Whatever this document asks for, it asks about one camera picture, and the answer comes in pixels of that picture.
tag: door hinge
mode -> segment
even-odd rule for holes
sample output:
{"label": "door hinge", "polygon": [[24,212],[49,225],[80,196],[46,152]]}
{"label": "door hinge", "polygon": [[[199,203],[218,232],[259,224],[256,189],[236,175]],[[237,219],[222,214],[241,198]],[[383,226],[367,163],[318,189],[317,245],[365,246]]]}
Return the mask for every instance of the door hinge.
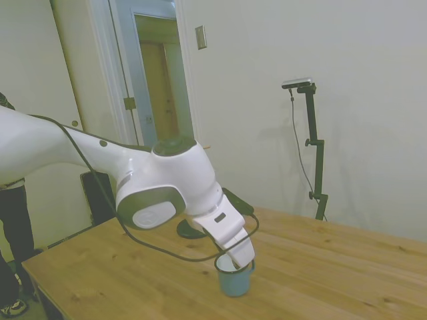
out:
{"label": "door hinge", "polygon": [[125,109],[126,110],[134,110],[136,109],[136,104],[135,104],[135,98],[134,97],[128,97],[123,99],[124,103],[125,103]]}

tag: black stand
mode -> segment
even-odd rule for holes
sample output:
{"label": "black stand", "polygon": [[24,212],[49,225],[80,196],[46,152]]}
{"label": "black stand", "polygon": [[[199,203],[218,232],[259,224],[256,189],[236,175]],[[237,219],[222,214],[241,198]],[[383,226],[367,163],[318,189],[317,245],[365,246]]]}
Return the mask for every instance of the black stand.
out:
{"label": "black stand", "polygon": [[316,113],[314,111],[314,94],[316,93],[316,85],[312,83],[307,87],[300,87],[297,89],[297,92],[306,94],[308,129],[310,131],[310,138],[306,140],[306,147],[308,145],[315,145],[317,148],[314,193],[310,191],[308,193],[308,197],[310,197],[310,199],[314,198],[319,201],[318,210],[316,212],[316,219],[323,220],[325,216],[326,203],[328,202],[328,195],[324,195],[322,193],[325,141],[318,139],[318,132],[316,128]]}
{"label": "black stand", "polygon": [[[241,200],[237,195],[232,193],[230,190],[226,188],[222,188],[224,195],[227,196],[228,201],[233,205],[233,207],[239,211],[241,215],[253,215],[254,207],[248,205],[245,201]],[[180,237],[186,239],[200,239],[206,237],[206,234],[194,229],[191,225],[189,225],[187,220],[183,220],[178,223],[176,227],[176,232]]]}

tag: wooden table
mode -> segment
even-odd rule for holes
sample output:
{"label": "wooden table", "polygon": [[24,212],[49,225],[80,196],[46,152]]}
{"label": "wooden table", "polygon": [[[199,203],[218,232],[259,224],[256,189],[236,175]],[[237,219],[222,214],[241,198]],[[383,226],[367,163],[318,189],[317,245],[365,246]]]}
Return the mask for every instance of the wooden table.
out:
{"label": "wooden table", "polygon": [[[427,320],[427,244],[277,211],[256,214],[257,269],[240,298],[221,294],[213,261],[147,249],[115,219],[24,266],[68,319]],[[182,255],[215,251],[209,239],[179,238],[179,221],[135,233]]]}

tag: person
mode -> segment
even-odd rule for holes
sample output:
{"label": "person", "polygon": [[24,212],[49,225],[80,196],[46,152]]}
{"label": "person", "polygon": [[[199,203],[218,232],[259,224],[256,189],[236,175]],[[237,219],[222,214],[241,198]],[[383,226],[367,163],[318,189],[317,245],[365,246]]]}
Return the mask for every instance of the person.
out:
{"label": "person", "polygon": [[[0,107],[15,110],[6,97],[0,93]],[[27,194],[24,178],[0,185],[0,220],[3,222],[5,238],[15,258],[16,272],[24,294],[34,295],[34,288],[22,262],[33,256],[34,240],[27,208]],[[0,251],[0,314],[16,317],[23,314],[28,305],[19,299],[19,281],[4,260]]]}

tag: light switch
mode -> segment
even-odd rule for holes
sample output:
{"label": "light switch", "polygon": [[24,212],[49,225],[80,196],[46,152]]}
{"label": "light switch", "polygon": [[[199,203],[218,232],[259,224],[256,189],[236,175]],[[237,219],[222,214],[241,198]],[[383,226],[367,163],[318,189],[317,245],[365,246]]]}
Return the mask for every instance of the light switch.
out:
{"label": "light switch", "polygon": [[207,47],[207,44],[204,25],[195,28],[195,37],[197,39],[197,46],[199,47],[199,50],[205,49]]}

